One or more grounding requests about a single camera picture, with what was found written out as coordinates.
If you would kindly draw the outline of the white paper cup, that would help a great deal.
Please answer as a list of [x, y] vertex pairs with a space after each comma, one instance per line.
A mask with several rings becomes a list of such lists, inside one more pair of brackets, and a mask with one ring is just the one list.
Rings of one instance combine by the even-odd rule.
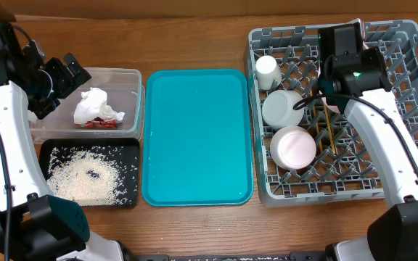
[[258, 87], [268, 91], [274, 83], [282, 82], [282, 73], [276, 59], [270, 55], [264, 55], [255, 62], [255, 74]]

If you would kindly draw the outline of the red snack wrapper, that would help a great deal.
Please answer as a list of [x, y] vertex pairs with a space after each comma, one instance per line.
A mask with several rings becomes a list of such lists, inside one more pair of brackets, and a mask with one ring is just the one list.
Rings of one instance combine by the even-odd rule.
[[118, 124], [114, 120], [104, 121], [104, 120], [91, 120], [86, 123], [78, 124], [78, 127], [81, 128], [112, 128], [116, 129]]

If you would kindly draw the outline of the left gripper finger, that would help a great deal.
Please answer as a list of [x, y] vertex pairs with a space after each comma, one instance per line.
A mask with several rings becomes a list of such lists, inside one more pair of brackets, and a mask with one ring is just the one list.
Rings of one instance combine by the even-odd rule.
[[36, 116], [39, 120], [43, 120], [48, 114], [55, 111], [60, 105], [58, 99], [39, 98], [36, 102]]
[[78, 63], [78, 60], [73, 54], [67, 53], [63, 59], [72, 75], [73, 86], [75, 88], [82, 86], [91, 79], [89, 72]]

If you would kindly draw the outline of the small grey bowl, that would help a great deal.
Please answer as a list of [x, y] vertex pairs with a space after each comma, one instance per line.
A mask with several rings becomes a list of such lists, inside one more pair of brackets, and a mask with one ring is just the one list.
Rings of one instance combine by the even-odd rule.
[[262, 106], [263, 121], [274, 130], [299, 125], [304, 116], [304, 109], [294, 110], [293, 106], [301, 99], [301, 95], [295, 91], [272, 92]]

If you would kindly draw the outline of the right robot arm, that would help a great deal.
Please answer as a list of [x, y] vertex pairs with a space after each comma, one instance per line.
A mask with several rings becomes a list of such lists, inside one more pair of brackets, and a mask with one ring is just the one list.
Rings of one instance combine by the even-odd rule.
[[319, 90], [357, 131], [388, 210], [358, 239], [333, 244], [334, 260], [418, 260], [418, 148], [396, 106], [385, 60], [364, 48], [361, 23], [319, 29]]

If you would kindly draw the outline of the wooden chopstick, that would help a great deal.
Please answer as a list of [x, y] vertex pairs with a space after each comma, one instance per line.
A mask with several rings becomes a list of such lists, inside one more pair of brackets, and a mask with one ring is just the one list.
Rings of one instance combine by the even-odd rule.
[[335, 141], [333, 139], [332, 126], [331, 126], [331, 123], [330, 123], [328, 107], [326, 106], [326, 104], [324, 104], [324, 114], [325, 114], [325, 117], [326, 117], [327, 131], [329, 133], [329, 141], [330, 141], [330, 146], [332, 148], [332, 153], [334, 155], [336, 155], [337, 152], [336, 152], [336, 147], [335, 147]]
[[[310, 90], [310, 95], [311, 96], [314, 95], [312, 90]], [[317, 116], [315, 104], [312, 106], [312, 114], [313, 114], [314, 117]], [[322, 145], [321, 139], [319, 139], [320, 127], [319, 127], [319, 124], [318, 124], [318, 120], [316, 121], [315, 124], [316, 124], [316, 142], [319, 145], [320, 153], [322, 153], [323, 152], [323, 145]]]

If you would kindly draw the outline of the pink bowl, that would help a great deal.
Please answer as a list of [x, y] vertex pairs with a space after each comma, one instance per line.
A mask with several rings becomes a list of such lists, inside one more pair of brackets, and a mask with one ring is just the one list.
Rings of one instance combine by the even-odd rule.
[[304, 128], [284, 127], [273, 135], [270, 154], [278, 167], [285, 170], [299, 170], [313, 162], [316, 156], [316, 143]]

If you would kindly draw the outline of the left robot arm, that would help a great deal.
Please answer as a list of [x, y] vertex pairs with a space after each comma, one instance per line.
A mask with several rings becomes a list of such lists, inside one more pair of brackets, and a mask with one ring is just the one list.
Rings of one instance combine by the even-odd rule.
[[20, 28], [0, 21], [0, 252], [6, 260], [132, 260], [119, 241], [89, 228], [76, 202], [53, 195], [28, 115], [45, 118], [90, 74], [72, 54], [46, 59]]

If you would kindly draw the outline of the white napkin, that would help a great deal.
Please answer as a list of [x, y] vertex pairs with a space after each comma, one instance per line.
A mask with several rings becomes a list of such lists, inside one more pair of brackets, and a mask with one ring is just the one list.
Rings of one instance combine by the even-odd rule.
[[124, 112], [116, 112], [107, 104], [106, 91], [91, 87], [89, 91], [81, 93], [81, 100], [75, 108], [73, 120], [75, 124], [85, 124], [96, 118], [119, 123], [123, 121], [124, 116]]

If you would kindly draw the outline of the white round plate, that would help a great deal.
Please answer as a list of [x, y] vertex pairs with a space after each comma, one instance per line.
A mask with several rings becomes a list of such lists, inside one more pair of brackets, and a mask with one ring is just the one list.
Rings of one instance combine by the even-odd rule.
[[333, 112], [344, 112], [349, 96], [362, 95], [364, 35], [359, 18], [319, 29], [319, 93], [329, 95], [323, 101]]

